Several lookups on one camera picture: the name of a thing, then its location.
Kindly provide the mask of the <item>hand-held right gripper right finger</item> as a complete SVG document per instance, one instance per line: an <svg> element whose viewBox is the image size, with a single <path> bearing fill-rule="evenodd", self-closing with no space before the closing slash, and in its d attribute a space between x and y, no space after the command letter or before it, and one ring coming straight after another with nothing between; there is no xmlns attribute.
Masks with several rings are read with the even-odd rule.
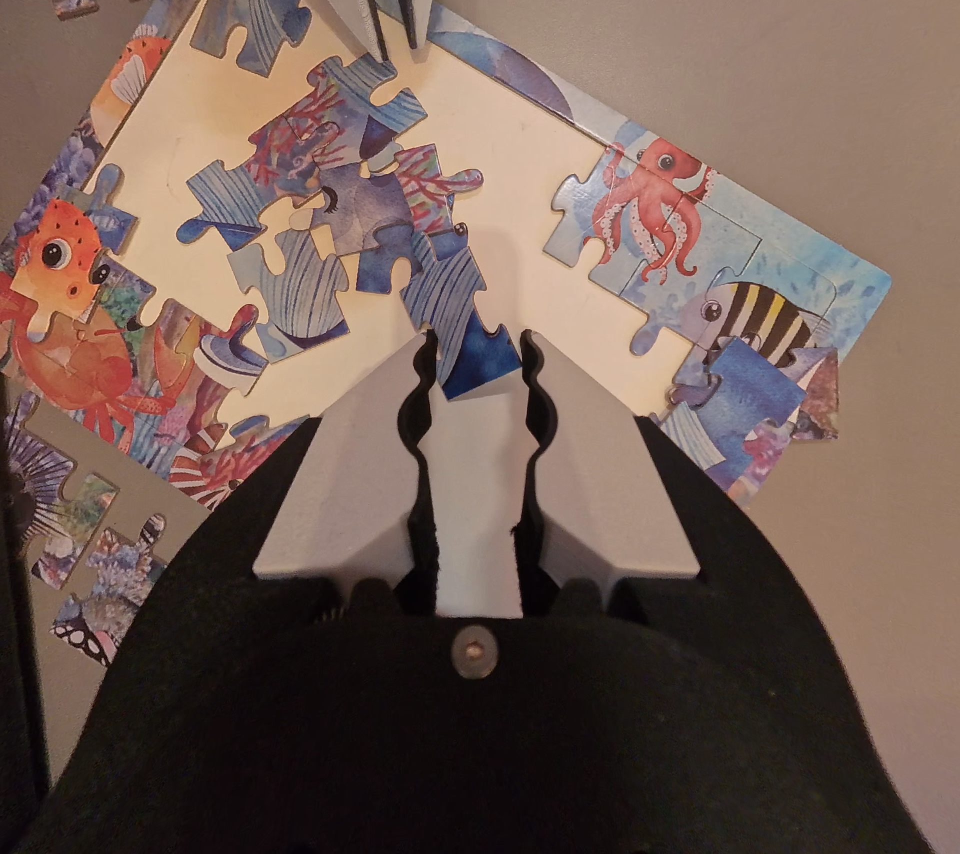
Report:
<svg viewBox="0 0 960 854"><path fill-rule="evenodd" d="M541 334L520 342L537 442L513 529L521 598L552 600L585 578L607 600L624 578L698 575L630 409Z"/></svg>

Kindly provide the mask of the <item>striped purple puzzle piece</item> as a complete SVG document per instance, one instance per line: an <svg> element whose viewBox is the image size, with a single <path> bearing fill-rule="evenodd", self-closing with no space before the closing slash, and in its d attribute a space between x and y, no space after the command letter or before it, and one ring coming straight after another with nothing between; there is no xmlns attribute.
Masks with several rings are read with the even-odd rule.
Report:
<svg viewBox="0 0 960 854"><path fill-rule="evenodd" d="M729 490L733 483L725 455L717 448L704 426L702 408L709 392L688 384L675 384L668 392L671 408L662 420L660 428L687 456L714 482Z"/></svg>

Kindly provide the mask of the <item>pale striped puzzle piece with fin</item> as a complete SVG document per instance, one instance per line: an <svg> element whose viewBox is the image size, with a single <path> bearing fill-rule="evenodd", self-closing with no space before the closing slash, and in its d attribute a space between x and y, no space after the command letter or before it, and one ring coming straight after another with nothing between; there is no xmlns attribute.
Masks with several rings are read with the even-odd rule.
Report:
<svg viewBox="0 0 960 854"><path fill-rule="evenodd" d="M270 271L255 242L226 258L241 292L257 288L267 305L269 320L256 331L272 364L350 331L336 298L349 288L339 258L322 259L307 231L288 229L276 242L285 258L279 274Z"/></svg>

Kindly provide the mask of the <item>crab claw puzzle piece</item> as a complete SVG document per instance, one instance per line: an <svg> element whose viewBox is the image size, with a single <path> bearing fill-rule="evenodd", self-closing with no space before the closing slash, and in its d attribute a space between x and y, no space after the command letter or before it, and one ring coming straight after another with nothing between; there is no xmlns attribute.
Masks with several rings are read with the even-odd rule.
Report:
<svg viewBox="0 0 960 854"><path fill-rule="evenodd" d="M248 394L267 360L243 340L258 308L240 308L221 330L179 302L167 300L144 334L139 360L143 397L136 412L165 416L175 410L207 422L229 391Z"/></svg>

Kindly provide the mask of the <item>sea print puzzle tray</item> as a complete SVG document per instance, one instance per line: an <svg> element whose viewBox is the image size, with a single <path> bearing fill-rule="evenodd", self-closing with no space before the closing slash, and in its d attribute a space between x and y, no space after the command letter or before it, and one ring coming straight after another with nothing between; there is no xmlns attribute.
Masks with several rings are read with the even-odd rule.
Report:
<svg viewBox="0 0 960 854"><path fill-rule="evenodd" d="M429 323L415 326L403 303L402 291L414 272L409 260L393 263L389 292L363 292L356 288L362 251L338 256L327 224L307 230L291 227L295 212L311 216L310 201L318 198L321 187L302 202L284 196L270 204L259 215L263 232L246 246L258 244L267 268L280 274L285 258L278 234L288 229L309 232L319 257L335 254L346 272L348 289L337 291L336 298L349 331L280 361L268 361L258 336L257 324L269 320L267 305L256 287L245 292L239 288L227 259L235 251L220 233L210 227L191 243L177 240L178 228L202 212L187 187L192 176L217 160L227 171L243 166L255 152L250 136L313 91L306 81L313 68L333 56L348 65L367 55L348 50L347 30L334 26L322 0L300 0L299 6L311 11L307 32L298 45L281 45L264 77L237 66L247 36L241 25L228 35L221 58L191 45L206 2L153 2L2 241L2 274L12 286L19 243L38 227L58 192L73 188L90 195L102 167L114 164L121 169L122 179L108 203L136 222L121 252L106 252L109 272L88 320L73 321L76 326L90 324L97 309L109 314L126 343L133 372L129 391L136 395L143 395L139 356L144 335L167 300L221 330L230 328L243 306L258 308L258 320L243 343L264 357L267 366L250 392L228 391L206 422L178 409L165 415L136 413L133 429L124 434L125 447L85 427L81 411L60 409L2 371L14 386L33 393L37 404L44 401L177 490L167 480L174 457L211 423L229 429L246 418L267 416L270 427L278 427L319 415L423 330L434 332L439 342ZM703 293L713 284L755 282L830 324L827 345L801 348L791 364L778 368L797 386L826 348L837 349L838 362L844 359L889 291L889 275L867 260L449 10L434 7L429 36L424 54L393 60L396 78L370 97L373 104L384 104L408 88L427 116L378 154L359 161L359 174L394 174L398 151L430 144L436 146L444 176L467 169L483 174L479 188L454 195L452 222L453 227L466 225L467 245L482 276L484 288L473 298L479 319L491 333L503 324L518 357L522 330L540 332L641 416L665 418L671 409L668 392L675 385L706 389L706 404L721 383L710 372L711 365L704 367L695 355L691 341L662 325L682 305L640 308L590 280L590 272L602 264L601 239L589 239L573 267L544 250L562 218L551 207L557 189L569 176L586 181L615 143L637 167L630 176L614 180L613 199L636 196L647 229L654 230L662 204L678 213L691 201L759 237L750 260L740 269L722 268ZM440 354L438 344L436 379L443 391ZM452 401L505 392L519 370ZM751 463L729 488L739 503L753 497L793 440L801 404L782 425L766 418L746 435L743 450Z"/></svg>

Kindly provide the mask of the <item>dark blue puzzle piece with eye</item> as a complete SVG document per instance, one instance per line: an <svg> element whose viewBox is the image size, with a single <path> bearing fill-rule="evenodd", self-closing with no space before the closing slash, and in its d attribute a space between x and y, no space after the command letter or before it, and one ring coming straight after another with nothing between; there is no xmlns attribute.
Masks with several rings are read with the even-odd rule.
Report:
<svg viewBox="0 0 960 854"><path fill-rule="evenodd" d="M467 225L429 235L400 223L379 228L374 236L378 246L360 254L356 289L389 293L394 262L407 259L414 271L401 292L406 310L415 327L429 323L442 355L455 360L474 311L474 293L485 287L469 248Z"/></svg>

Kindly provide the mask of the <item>octopus arms puzzle piece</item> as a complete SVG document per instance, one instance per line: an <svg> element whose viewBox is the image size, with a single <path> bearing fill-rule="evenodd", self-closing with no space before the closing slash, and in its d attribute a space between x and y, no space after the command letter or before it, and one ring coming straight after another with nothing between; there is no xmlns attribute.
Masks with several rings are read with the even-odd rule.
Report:
<svg viewBox="0 0 960 854"><path fill-rule="evenodd" d="M635 195L627 201L615 200L617 178L630 176L638 163L625 156L619 143L608 146L585 181L566 177L557 188L551 207L561 219L544 245L544 252L573 268L586 242L592 238L605 246L601 263L626 259L637 266L646 261L642 245L635 238L632 226L639 213Z"/></svg>

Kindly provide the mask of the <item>blue watercolour puzzle piece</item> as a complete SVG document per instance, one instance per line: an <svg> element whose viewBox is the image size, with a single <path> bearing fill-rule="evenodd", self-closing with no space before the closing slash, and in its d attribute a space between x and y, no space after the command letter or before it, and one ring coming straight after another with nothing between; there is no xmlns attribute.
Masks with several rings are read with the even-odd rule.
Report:
<svg viewBox="0 0 960 854"><path fill-rule="evenodd" d="M750 466L743 443L768 418L783 425L807 392L747 343L734 338L710 365L721 382L698 416L724 460L707 470L722 488L729 488Z"/></svg>

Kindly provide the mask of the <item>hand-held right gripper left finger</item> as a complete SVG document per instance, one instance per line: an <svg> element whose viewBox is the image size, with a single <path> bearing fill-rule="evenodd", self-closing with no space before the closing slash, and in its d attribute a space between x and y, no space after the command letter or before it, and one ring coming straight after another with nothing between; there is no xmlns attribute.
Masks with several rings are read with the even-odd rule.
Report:
<svg viewBox="0 0 960 854"><path fill-rule="evenodd" d="M434 596L438 554L426 459L437 337L415 335L320 417L253 563L259 579L404 580Z"/></svg>

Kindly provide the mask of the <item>whale eye puzzle piece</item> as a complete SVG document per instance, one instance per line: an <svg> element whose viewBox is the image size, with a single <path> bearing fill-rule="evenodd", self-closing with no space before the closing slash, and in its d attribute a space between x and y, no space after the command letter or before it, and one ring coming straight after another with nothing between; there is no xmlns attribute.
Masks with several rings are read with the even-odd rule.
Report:
<svg viewBox="0 0 960 854"><path fill-rule="evenodd" d="M311 215L295 212L295 230L328 225L338 256L376 248L375 233L382 227L413 224L398 177L393 173L363 177L359 164L328 167L319 172L320 195L311 199Z"/></svg>

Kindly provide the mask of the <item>pale blue octopus puzzle piece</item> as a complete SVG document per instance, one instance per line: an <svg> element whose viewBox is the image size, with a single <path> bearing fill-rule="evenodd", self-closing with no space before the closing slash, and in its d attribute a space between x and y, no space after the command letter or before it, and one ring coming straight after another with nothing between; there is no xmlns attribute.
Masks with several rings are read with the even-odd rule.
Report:
<svg viewBox="0 0 960 854"><path fill-rule="evenodd" d="M681 306L701 294L724 268L742 269L761 243L758 236L702 203L679 212L661 204L654 230L641 219L638 200L621 212L621 242L589 280L642 309Z"/></svg>

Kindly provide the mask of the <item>red coral puzzle piece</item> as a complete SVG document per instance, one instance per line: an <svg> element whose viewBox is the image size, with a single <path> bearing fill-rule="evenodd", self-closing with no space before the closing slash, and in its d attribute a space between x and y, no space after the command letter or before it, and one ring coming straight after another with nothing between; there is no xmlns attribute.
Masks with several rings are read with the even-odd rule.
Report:
<svg viewBox="0 0 960 854"><path fill-rule="evenodd" d="M434 143L401 149L393 159L397 164L394 175L409 206L414 231L419 233L450 230L454 196L484 182L483 173L476 168L444 176Z"/></svg>

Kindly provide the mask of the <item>grey brown triangle puzzle piece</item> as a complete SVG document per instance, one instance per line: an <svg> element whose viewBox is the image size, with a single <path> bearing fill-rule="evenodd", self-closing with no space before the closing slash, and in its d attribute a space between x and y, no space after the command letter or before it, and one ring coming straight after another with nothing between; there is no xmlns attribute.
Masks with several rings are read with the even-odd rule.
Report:
<svg viewBox="0 0 960 854"><path fill-rule="evenodd" d="M838 352L830 347L822 350L821 355L798 380L806 396L798 408L792 440L838 438Z"/></svg>

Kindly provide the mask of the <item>striped puzzle piece with tail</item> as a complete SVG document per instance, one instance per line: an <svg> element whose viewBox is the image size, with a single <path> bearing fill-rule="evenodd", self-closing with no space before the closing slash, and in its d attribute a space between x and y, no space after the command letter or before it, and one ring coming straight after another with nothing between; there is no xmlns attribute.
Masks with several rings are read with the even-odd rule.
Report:
<svg viewBox="0 0 960 854"><path fill-rule="evenodd" d="M230 251L245 247L263 232L259 216L269 205L284 197L303 202L310 195L310 191L295 194L276 186L258 186L245 166L226 170L219 160L192 176L187 187L200 203L201 213L177 228L176 239L191 244L213 227Z"/></svg>

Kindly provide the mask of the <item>wide blue striped puzzle piece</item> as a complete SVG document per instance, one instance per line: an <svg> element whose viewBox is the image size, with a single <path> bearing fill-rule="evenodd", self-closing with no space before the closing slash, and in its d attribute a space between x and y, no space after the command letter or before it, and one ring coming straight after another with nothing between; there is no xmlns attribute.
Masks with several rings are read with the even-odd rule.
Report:
<svg viewBox="0 0 960 854"><path fill-rule="evenodd" d="M283 43L300 44L311 22L311 11L300 0L207 0L191 38L191 46L221 58L236 27L246 41L236 58L243 70L268 77Z"/></svg>

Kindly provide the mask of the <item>striped fish puzzle piece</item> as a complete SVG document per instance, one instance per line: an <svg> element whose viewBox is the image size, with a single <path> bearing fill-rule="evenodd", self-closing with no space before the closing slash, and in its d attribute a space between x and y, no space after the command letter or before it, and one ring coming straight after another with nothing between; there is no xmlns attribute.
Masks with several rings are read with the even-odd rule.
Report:
<svg viewBox="0 0 960 854"><path fill-rule="evenodd" d="M819 314L799 308L773 287L749 281L712 284L679 308L661 325L689 340L707 368L732 340L740 340L776 368L787 368L795 352L823 347L831 324Z"/></svg>

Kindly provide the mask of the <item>orange crab puzzle piece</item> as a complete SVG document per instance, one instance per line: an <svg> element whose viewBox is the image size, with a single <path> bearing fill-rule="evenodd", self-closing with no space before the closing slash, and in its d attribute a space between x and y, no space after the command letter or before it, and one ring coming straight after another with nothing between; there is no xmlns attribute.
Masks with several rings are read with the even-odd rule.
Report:
<svg viewBox="0 0 960 854"><path fill-rule="evenodd" d="M55 314L52 332L31 340L27 323L37 304L11 287L2 274L2 331L7 334L2 371L65 412L82 412L82 423L111 444L125 447L135 414L166 414L174 405L167 397L130 392L131 356L110 315L97 308L90 324L75 325Z"/></svg>

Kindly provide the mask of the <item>striped dark blue puzzle piece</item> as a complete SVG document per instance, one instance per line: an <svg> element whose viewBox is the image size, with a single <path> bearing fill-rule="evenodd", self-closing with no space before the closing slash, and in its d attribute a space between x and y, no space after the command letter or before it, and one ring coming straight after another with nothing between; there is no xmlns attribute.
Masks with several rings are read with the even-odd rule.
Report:
<svg viewBox="0 0 960 854"><path fill-rule="evenodd" d="M474 264L441 270L431 324L438 335L438 380L446 399L464 395L518 369L510 334L501 324L488 332L474 306L483 287Z"/></svg>

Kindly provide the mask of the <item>coral and purple puzzle piece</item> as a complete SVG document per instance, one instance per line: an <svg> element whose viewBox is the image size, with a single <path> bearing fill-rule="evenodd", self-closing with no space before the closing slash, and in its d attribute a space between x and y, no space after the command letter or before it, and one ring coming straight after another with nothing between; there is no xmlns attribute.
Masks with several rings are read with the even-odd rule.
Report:
<svg viewBox="0 0 960 854"><path fill-rule="evenodd" d="M318 192L321 171L357 164L369 109L335 92L312 94L249 136L243 164L266 201Z"/></svg>

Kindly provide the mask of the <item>purple urchin puzzle piece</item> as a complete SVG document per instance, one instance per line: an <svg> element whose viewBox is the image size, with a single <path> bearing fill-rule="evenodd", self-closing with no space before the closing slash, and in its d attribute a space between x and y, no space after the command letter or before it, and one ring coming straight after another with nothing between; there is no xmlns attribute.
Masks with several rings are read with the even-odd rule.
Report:
<svg viewBox="0 0 960 854"><path fill-rule="evenodd" d="M5 421L10 492L6 497L18 556L25 556L37 537L44 542L31 573L54 589L61 589L84 552L117 494L117 487L89 474L75 497L63 493L76 463L27 428L39 402L25 391Z"/></svg>

